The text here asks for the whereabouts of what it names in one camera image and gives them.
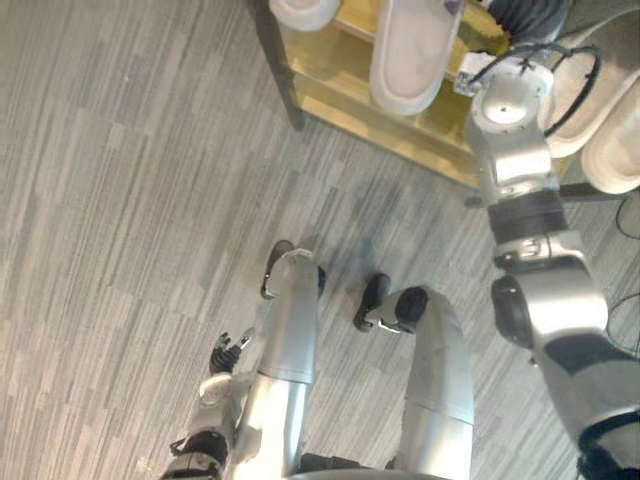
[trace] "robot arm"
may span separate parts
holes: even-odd
[[[537,124],[553,74],[516,56],[487,69],[491,60],[469,54],[457,89],[474,96],[467,138],[496,240],[494,260],[505,271],[492,287],[497,328],[532,351],[580,451],[583,476],[637,478],[640,365],[608,340],[604,296],[565,220]]]

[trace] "white slipper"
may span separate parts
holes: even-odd
[[[388,112],[415,115],[440,89],[463,0],[386,0],[378,13],[371,94]]]
[[[582,170],[598,190],[624,193],[640,185],[638,98],[636,81],[582,150]]]
[[[582,148],[595,134],[616,103],[640,74],[640,10],[613,10],[604,20],[586,18],[583,28],[561,37],[567,47],[594,44],[603,54],[595,87],[578,111],[547,140],[554,158],[565,157]],[[554,89],[540,109],[542,128],[548,128],[566,111],[584,85],[593,58],[575,55],[566,59],[554,75]]]
[[[340,8],[340,0],[269,0],[275,17],[302,32],[326,27]]]

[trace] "wooden shelf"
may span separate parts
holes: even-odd
[[[383,112],[369,92],[371,44],[332,26],[315,33],[287,31],[284,37],[288,64],[295,73],[431,137],[442,155],[470,158],[464,123],[471,101],[454,93],[450,82],[443,82],[438,97],[424,112],[411,117],[392,115]]]
[[[378,26],[379,3],[379,0],[342,0],[334,24],[371,43]],[[508,47],[509,38],[493,17],[477,5],[467,3],[445,77],[449,80],[455,78],[460,62],[469,51],[488,50],[494,54],[501,54]]]
[[[465,142],[471,99],[442,82],[424,112],[400,117],[372,99],[369,68],[377,25],[377,0],[342,0],[332,25],[297,32],[280,25],[286,63],[295,74],[300,108],[330,124],[412,160],[455,181],[477,188],[473,154]],[[484,10],[467,4],[446,77],[452,78],[464,54],[485,49],[501,53],[508,38]],[[562,174],[569,162],[556,161]]]
[[[439,155],[436,153],[439,145],[434,139],[407,129],[386,114],[310,78],[297,77],[295,83],[298,102],[304,111],[446,177],[477,187],[470,158]]]

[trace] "white object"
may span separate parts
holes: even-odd
[[[463,10],[464,0],[381,0],[369,81],[382,108],[415,115],[431,104]]]
[[[340,0],[269,0],[269,7],[286,26],[312,32],[331,22],[340,8]]]
[[[565,125],[547,139],[553,158],[566,157],[582,148],[638,78],[639,25],[640,12],[636,10],[606,22],[596,22],[586,36],[577,33],[558,40],[567,47],[594,44],[602,51],[603,62],[598,80],[586,101]],[[592,64],[591,56],[580,54],[566,59],[556,70],[553,94],[543,102],[538,116],[538,123],[543,129],[557,121],[573,102]]]
[[[635,82],[582,151],[582,170],[598,190],[624,193],[640,185],[638,98]]]

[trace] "gray carpet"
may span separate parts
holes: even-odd
[[[1,3],[0,477],[152,479],[212,342],[261,329],[271,245],[328,273],[305,450],[393,456],[413,340],[355,331],[367,275],[449,296],[472,355],[474,479],[572,479],[539,372],[496,333],[486,214],[314,119],[291,130],[240,1]],[[616,203],[570,206],[610,300],[640,289]],[[640,224],[640,206],[623,221]],[[616,335],[631,344],[638,304]],[[255,363],[258,341],[241,368]]]

